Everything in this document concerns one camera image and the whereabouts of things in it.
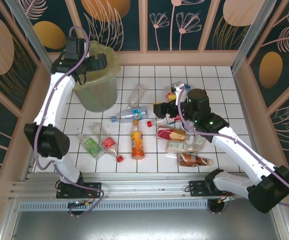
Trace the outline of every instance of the white tile floor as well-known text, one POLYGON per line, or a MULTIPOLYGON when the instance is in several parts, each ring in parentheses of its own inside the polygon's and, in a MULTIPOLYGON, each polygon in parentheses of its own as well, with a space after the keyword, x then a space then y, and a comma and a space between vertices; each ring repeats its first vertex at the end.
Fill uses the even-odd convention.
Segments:
MULTIPOLYGON (((112 123, 111 116, 127 108, 128 97, 134 87, 141 83, 146 92, 140 105, 146 106, 149 119, 155 119, 152 103, 165 102, 163 89, 171 83, 182 81, 191 85, 191 88, 206 89, 209 96, 211 110, 227 120, 240 138, 251 146, 249 133, 244 120, 243 111, 236 90, 235 82, 228 66, 125 66, 116 78, 118 97, 115 105, 104 112, 90 112, 86 110, 77 96, 71 94, 65 108, 65 117, 62 119, 62 130, 70 138, 69 153, 76 167, 85 172, 97 173, 207 173, 216 168, 228 172, 242 172, 239 166, 221 149, 207 142, 199 156, 213 161, 208 167, 177 166, 175 154, 166 153, 166 141, 156 139, 155 127, 147 127, 147 121, 139 122, 143 131, 143 146, 145 158, 131 159, 131 123, 112 123), (119 152, 124 161, 117 163, 115 158, 105 154, 96 161, 80 145, 77 134, 84 133, 98 141, 90 130, 91 123, 101 122, 104 129, 118 143, 119 152)), ((181 123, 174 126, 182 128, 181 123)), ((42 165, 46 160, 41 158, 42 165)), ((34 172, 41 172, 34 165, 34 172)), ((53 172, 51 165, 45 172, 53 172)))

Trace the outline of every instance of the bottle cap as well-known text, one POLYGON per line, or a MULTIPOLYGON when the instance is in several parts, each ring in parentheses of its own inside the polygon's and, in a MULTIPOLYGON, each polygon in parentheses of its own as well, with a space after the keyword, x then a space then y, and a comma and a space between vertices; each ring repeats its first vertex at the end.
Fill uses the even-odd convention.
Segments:
POLYGON ((118 163, 121 163, 123 160, 124 160, 124 157, 123 157, 123 156, 118 156, 118 157, 116 158, 116 161, 117 161, 118 163))

